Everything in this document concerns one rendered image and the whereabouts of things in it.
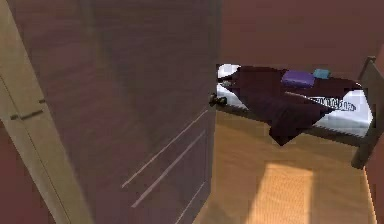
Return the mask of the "dark brown room door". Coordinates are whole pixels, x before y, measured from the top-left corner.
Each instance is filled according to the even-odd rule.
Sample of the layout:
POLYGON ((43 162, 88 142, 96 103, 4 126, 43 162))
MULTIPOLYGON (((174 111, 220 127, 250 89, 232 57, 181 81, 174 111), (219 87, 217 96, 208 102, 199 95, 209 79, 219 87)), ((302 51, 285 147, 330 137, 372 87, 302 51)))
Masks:
POLYGON ((7 0, 95 224, 193 224, 222 0, 7 0))

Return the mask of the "dark maroon blanket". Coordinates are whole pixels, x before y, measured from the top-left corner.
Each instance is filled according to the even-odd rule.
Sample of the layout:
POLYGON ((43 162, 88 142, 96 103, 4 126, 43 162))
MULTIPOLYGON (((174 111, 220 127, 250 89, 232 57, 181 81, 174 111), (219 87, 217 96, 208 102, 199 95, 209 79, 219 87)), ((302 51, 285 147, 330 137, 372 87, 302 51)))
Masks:
POLYGON ((341 78, 313 80, 309 87, 298 87, 282 82, 287 69, 223 64, 217 69, 220 91, 230 92, 259 119, 270 125, 269 135, 283 146, 305 130, 310 129, 325 115, 335 112, 311 100, 312 97, 342 100, 350 91, 362 87, 352 80, 341 78))

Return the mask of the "purple pillow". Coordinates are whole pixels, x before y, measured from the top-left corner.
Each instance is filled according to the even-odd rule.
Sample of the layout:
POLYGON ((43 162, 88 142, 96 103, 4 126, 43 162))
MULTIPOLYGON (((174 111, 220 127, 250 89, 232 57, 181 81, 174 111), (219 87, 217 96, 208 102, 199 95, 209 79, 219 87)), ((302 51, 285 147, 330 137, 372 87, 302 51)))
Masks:
POLYGON ((308 72, 288 70, 281 78, 281 83, 286 86, 310 88, 314 85, 315 77, 308 72))

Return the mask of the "teal pillow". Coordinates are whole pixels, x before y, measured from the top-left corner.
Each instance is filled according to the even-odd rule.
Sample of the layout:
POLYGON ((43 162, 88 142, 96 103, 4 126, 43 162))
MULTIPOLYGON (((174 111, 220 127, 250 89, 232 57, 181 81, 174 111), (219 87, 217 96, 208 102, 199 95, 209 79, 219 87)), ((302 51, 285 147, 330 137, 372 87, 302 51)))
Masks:
POLYGON ((315 69, 313 76, 317 79, 328 79, 331 72, 327 69, 315 69))

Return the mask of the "dark wooden bed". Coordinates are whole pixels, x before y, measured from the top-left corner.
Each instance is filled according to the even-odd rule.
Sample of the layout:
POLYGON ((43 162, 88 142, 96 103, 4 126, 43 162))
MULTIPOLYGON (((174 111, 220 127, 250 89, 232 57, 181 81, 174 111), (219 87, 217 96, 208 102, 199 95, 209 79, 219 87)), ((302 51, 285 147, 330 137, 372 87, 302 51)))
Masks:
POLYGON ((384 77, 375 65, 376 58, 369 56, 359 75, 363 89, 348 92, 343 103, 354 104, 356 109, 348 111, 341 108, 324 115, 305 133, 317 137, 357 147, 351 166, 363 169, 384 132, 384 101, 376 95, 369 96, 372 88, 376 93, 384 91, 384 77))

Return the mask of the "beige door frame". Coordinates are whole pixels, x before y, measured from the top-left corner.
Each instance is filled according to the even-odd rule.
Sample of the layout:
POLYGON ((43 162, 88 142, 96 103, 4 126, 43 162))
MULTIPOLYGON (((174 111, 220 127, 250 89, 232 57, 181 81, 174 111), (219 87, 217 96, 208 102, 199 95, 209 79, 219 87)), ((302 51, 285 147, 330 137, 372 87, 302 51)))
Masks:
POLYGON ((0 0, 0 120, 56 224, 95 224, 7 0, 0 0))

